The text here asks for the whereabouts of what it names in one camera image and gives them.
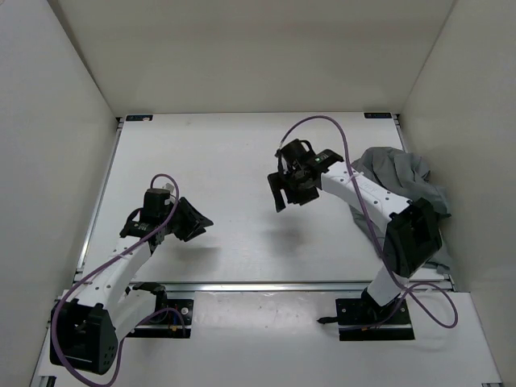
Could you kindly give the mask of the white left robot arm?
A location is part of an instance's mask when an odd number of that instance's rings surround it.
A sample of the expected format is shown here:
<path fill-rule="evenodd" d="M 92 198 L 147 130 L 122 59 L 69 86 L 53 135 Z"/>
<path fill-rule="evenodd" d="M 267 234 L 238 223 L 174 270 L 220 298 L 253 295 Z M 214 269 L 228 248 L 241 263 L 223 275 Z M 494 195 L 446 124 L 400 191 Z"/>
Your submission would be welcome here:
<path fill-rule="evenodd" d="M 109 260 L 75 284 L 52 310 L 50 361 L 74 372 L 106 374 L 123 339 L 148 318 L 169 310 L 164 286 L 135 282 L 139 269 L 173 235 L 188 242 L 213 222 L 184 198 L 149 189 L 119 233 Z"/>

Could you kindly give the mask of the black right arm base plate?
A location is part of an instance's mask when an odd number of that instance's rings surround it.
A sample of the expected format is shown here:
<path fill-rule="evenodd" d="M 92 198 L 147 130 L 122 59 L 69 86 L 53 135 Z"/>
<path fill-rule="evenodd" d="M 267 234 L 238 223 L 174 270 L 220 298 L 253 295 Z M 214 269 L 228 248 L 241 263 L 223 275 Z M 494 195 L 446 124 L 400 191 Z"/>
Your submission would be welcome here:
<path fill-rule="evenodd" d="M 337 298 L 336 316 L 321 317 L 319 324 L 335 323 L 341 342 L 415 340 L 406 301 L 396 308 L 394 301 L 377 313 L 360 298 Z"/>

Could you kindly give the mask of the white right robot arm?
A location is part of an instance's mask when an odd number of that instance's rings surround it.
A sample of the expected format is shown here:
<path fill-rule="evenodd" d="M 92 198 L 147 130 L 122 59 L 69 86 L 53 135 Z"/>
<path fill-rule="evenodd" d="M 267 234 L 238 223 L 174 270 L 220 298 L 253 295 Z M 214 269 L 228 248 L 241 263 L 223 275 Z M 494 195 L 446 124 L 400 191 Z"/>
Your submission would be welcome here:
<path fill-rule="evenodd" d="M 426 199 L 390 193 L 332 150 L 315 153 L 304 146 L 296 141 L 276 152 L 277 171 L 268 175 L 276 211 L 303 206 L 325 192 L 364 216 L 383 266 L 361 295 L 361 312 L 379 323 L 393 312 L 409 279 L 441 248 L 438 217 Z"/>

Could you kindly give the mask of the grey pleated skirt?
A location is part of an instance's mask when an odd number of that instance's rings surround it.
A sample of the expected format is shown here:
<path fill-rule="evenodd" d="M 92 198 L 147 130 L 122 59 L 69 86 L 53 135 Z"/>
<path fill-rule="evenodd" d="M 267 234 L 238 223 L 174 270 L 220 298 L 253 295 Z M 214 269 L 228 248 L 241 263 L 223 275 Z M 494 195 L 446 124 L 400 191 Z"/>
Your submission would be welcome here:
<path fill-rule="evenodd" d="M 417 154 L 391 147 L 371 147 L 352 162 L 352 167 L 394 194 L 412 201 L 426 199 L 432 204 L 439 221 L 452 215 L 446 190 L 431 183 L 430 166 Z M 354 223 L 372 242 L 364 216 L 351 206 L 350 211 Z M 439 274 L 450 274 L 451 266 L 452 258 L 444 245 L 424 265 L 425 268 L 434 268 Z"/>

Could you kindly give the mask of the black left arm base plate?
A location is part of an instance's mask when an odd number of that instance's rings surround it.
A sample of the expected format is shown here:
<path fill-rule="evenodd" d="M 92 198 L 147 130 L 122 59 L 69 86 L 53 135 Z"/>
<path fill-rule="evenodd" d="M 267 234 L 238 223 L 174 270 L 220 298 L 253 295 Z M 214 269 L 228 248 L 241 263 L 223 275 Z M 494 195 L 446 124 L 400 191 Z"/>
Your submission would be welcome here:
<path fill-rule="evenodd" d="M 167 305 L 172 311 L 165 311 L 138 326 L 128 338 L 189 339 L 194 318 L 194 300 L 184 296 L 169 296 Z"/>

